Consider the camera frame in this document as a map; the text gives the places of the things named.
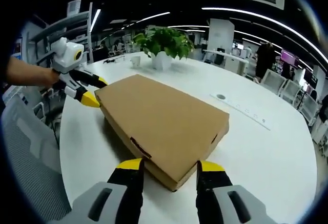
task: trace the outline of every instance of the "cardboard box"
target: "cardboard box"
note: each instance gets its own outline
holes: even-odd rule
[[[229,130],[229,114],[141,75],[96,91],[123,143],[171,191],[195,172]]]

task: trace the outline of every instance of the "pink screen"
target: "pink screen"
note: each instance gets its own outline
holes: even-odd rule
[[[290,65],[293,65],[293,66],[295,65],[296,57],[293,54],[291,54],[290,52],[282,50],[280,58],[281,58],[281,60],[283,60],[284,62],[286,62]]]

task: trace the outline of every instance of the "white mug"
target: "white mug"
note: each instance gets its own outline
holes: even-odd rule
[[[140,66],[140,56],[134,56],[131,58],[132,68],[138,68]]]

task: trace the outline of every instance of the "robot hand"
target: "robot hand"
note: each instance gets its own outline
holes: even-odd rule
[[[77,82],[98,88],[107,85],[103,78],[80,67],[83,63],[84,46],[67,42],[67,39],[62,37],[53,49],[55,52],[53,69],[59,73],[59,82],[55,83],[53,88],[63,89],[68,96],[83,105],[99,108],[99,102],[95,96]]]

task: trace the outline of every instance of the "ceiling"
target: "ceiling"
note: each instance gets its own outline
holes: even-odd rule
[[[66,17],[67,2],[69,1],[72,0],[39,0],[36,14],[51,24]],[[322,0],[303,1],[311,4],[321,21],[328,21],[328,15],[325,9],[319,7]],[[301,33],[324,52],[325,45],[322,45],[312,26],[313,15],[309,16],[304,3],[300,0],[285,0],[284,10],[251,0],[82,0],[81,11],[88,10],[89,2],[93,2],[93,14],[95,14],[96,9],[101,9],[93,33],[100,33],[104,29],[113,28],[112,30],[106,31],[108,34],[111,34],[134,21],[164,12],[170,12],[170,14],[135,24],[130,28],[141,29],[145,28],[146,25],[207,26],[207,21],[210,18],[230,19],[235,25],[235,30],[269,40],[298,55],[310,66],[314,64],[318,65],[317,61],[320,61],[322,68],[328,69],[328,63],[308,43],[275,23],[243,13],[201,9],[202,7],[224,7],[267,16]],[[126,21],[110,24],[112,20],[116,19],[126,19]],[[235,37],[245,37],[255,42],[260,42],[259,39],[241,34],[235,34]]]

